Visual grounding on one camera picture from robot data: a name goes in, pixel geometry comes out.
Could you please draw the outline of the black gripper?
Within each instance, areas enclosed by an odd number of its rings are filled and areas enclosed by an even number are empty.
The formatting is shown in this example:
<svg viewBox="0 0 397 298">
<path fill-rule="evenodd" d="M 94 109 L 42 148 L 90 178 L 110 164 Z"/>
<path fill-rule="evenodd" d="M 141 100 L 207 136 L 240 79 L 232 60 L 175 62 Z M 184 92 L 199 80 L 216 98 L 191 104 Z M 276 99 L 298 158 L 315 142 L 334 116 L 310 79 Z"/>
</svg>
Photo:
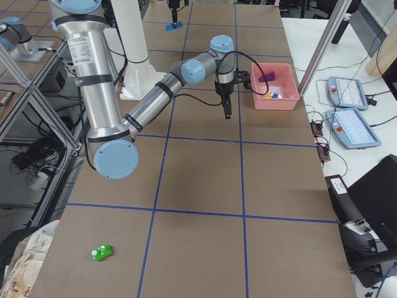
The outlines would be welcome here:
<svg viewBox="0 0 397 298">
<path fill-rule="evenodd" d="M 221 97 L 225 119 L 232 116 L 230 95 L 234 92 L 234 85 L 242 83 L 245 89 L 251 88 L 251 75 L 248 71 L 241 71 L 238 68 L 228 73 L 214 74 L 215 91 Z"/>
<path fill-rule="evenodd" d="M 184 4 L 181 4 L 181 0 L 169 0 L 169 9 L 173 19 L 177 19 L 177 13 L 188 5 L 188 0 L 183 0 Z M 173 25 L 177 25 L 177 20 L 173 20 Z"/>
</svg>

